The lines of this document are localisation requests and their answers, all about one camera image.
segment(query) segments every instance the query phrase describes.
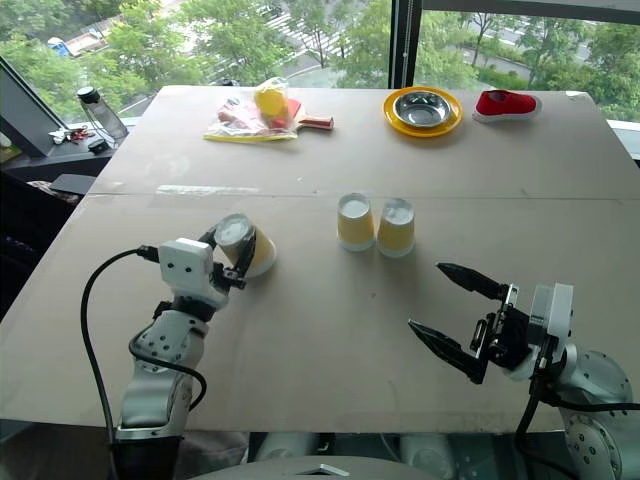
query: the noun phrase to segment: paper cup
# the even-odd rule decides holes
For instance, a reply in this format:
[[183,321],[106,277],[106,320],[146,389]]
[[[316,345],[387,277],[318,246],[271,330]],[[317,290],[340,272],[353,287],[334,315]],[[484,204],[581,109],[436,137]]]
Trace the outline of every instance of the paper cup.
[[408,254],[413,244],[413,207],[401,198],[387,201],[378,229],[378,249],[387,257],[399,258]]
[[364,195],[350,193],[338,202],[338,241],[351,252],[362,252],[374,244],[371,205]]
[[235,265],[240,258],[245,241],[254,231],[256,232],[256,250],[245,278],[262,275],[275,263],[276,246],[271,239],[242,213],[234,213],[223,218],[216,225],[216,233],[213,236],[229,261]]

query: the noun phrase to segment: window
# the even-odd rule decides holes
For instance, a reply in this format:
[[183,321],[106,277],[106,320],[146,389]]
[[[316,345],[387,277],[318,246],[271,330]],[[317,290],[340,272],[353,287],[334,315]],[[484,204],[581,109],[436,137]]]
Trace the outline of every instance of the window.
[[640,26],[424,11],[414,84],[578,90],[608,119],[640,122]]
[[67,123],[96,87],[122,117],[168,84],[387,86],[391,0],[4,0],[0,55]]

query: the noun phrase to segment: plastic bag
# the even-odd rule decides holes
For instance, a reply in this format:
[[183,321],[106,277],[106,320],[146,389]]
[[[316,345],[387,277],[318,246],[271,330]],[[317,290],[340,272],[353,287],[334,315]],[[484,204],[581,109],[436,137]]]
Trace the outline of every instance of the plastic bag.
[[276,77],[250,91],[233,90],[235,95],[218,109],[204,138],[219,142],[297,138],[289,115],[287,88],[287,81]]

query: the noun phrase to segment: yellow ball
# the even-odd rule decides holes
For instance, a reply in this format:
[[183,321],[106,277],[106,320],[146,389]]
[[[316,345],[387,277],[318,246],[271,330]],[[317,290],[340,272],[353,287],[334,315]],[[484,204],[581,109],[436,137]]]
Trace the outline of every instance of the yellow ball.
[[266,87],[257,90],[254,100],[263,114],[273,117],[280,114],[287,106],[284,93],[276,88]]

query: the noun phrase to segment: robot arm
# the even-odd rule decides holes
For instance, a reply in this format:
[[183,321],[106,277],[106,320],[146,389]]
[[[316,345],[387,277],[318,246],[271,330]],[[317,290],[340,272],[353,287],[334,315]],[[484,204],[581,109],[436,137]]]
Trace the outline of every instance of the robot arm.
[[[207,324],[228,303],[231,287],[244,288],[243,276],[255,251],[253,232],[237,264],[224,268],[213,261],[214,233],[212,229],[200,241],[180,238],[158,248],[162,279],[174,299],[161,302],[153,323],[129,344],[134,372],[112,446],[120,480],[173,478],[187,415],[206,390],[195,368]],[[194,378],[200,382],[200,395],[192,403]]]
[[513,380],[531,379],[532,395],[560,409],[567,447],[582,480],[640,478],[640,406],[630,403],[629,380],[607,355],[567,344],[573,287],[537,286],[526,315],[515,308],[516,285],[499,284],[454,264],[438,267],[456,284],[501,305],[478,321],[470,346],[474,355],[446,335],[409,320],[418,338],[476,384],[482,383],[489,361]]

